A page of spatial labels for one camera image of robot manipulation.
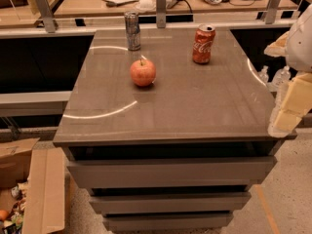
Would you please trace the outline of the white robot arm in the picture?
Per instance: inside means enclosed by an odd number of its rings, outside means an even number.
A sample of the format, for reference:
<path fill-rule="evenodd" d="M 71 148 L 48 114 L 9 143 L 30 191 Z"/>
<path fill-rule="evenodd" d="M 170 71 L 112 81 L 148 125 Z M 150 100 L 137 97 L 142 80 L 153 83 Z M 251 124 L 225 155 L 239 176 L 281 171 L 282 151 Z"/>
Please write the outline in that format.
<path fill-rule="evenodd" d="M 279 86 L 269 120 L 268 134 L 285 137 L 312 109 L 312 5 L 264 53 L 285 57 L 286 65 L 297 71 L 291 81 Z"/>

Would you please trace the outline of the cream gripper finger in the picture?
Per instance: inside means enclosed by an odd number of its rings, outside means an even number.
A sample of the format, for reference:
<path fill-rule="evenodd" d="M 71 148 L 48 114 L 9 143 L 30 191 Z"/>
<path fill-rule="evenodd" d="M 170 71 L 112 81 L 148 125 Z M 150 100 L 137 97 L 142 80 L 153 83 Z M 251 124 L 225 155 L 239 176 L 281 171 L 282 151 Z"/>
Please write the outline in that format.
<path fill-rule="evenodd" d="M 282 83 L 272 110 L 272 133 L 290 134 L 312 109 L 312 74 L 298 73 Z"/>
<path fill-rule="evenodd" d="M 273 58 L 283 57 L 286 54 L 288 36 L 289 33 L 285 32 L 275 42 L 269 44 L 264 49 L 264 53 Z"/>

